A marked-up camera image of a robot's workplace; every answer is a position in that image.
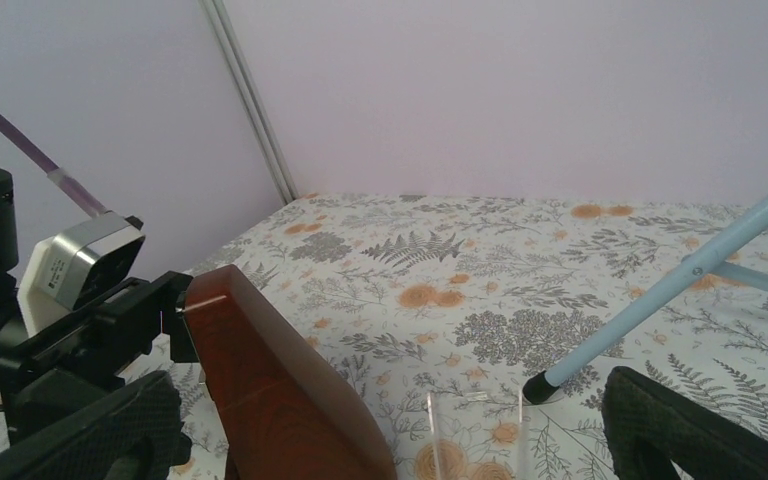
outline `purple cable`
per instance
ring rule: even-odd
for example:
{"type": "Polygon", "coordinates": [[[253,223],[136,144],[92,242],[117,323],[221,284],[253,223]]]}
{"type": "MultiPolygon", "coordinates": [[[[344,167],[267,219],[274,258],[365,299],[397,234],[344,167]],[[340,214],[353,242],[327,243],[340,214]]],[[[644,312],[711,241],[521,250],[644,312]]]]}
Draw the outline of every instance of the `purple cable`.
{"type": "Polygon", "coordinates": [[[0,132],[8,140],[13,142],[19,150],[27,155],[46,173],[48,178],[57,185],[69,198],[72,199],[81,210],[85,211],[90,217],[103,215],[110,210],[101,204],[83,185],[69,176],[62,168],[52,161],[36,145],[31,142],[22,132],[12,123],[0,114],[0,132]]]}

